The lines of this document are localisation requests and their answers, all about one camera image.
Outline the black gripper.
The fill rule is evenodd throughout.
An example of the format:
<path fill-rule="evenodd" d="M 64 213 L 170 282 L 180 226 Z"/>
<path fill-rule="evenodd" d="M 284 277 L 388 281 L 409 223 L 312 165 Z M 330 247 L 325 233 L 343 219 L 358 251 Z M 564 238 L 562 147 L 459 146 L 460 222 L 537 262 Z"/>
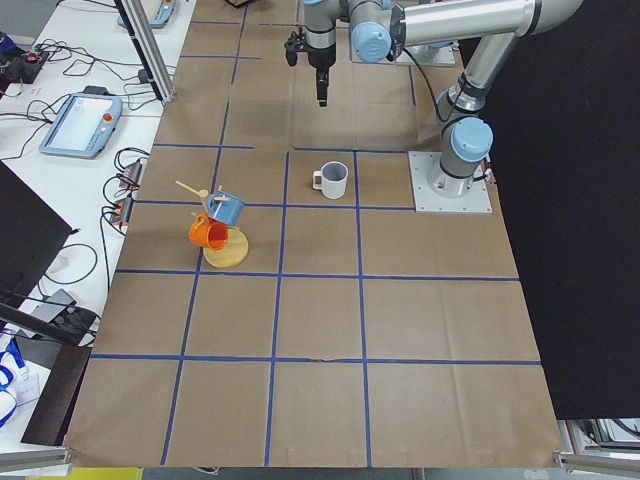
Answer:
<path fill-rule="evenodd" d="M 306 27 L 305 40 L 309 64 L 317 69 L 316 98 L 320 106 L 327 106 L 329 69 L 334 64 L 334 29 L 317 31 Z"/>

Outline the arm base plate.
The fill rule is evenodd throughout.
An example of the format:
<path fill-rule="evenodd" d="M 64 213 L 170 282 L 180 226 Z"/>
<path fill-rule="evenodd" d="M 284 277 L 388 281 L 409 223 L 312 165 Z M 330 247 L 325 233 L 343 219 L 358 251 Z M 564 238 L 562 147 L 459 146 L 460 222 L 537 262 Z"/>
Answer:
<path fill-rule="evenodd" d="M 358 53 L 365 53 L 369 56 L 371 53 L 377 54 L 380 48 L 374 44 L 373 48 L 368 48 L 364 44 L 351 46 L 351 59 L 356 63 L 364 63 Z M 431 45 L 418 45 L 409 48 L 410 53 L 422 65 L 427 67 L 452 68 L 456 65 L 453 47 L 450 44 L 441 47 L 433 47 Z M 379 60 L 381 64 L 398 64 L 412 65 L 413 62 L 406 53 L 402 53 L 398 58 L 388 61 L 386 58 Z"/>
<path fill-rule="evenodd" d="M 457 179 L 442 169 L 441 153 L 410 151 L 409 171 L 415 210 L 418 213 L 489 214 L 488 187 L 480 166 L 471 177 Z"/>

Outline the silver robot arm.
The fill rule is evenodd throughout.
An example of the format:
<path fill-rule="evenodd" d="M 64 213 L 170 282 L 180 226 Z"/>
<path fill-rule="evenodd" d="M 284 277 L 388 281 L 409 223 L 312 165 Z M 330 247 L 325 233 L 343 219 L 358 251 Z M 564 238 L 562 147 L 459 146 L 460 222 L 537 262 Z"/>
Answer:
<path fill-rule="evenodd" d="M 284 44 L 290 66 L 299 54 L 316 71 L 320 106 L 336 61 L 336 24 L 349 26 L 351 45 L 365 63 L 394 60 L 419 45 L 476 38 L 479 44 L 456 84 L 432 98 L 441 124 L 442 151 L 426 175 L 444 198 L 461 198 L 478 181 L 475 171 L 493 143 L 478 117 L 486 96 L 518 40 L 552 30 L 580 7 L 578 1 L 439 1 L 404 7 L 392 1 L 307 1 L 304 23 Z"/>

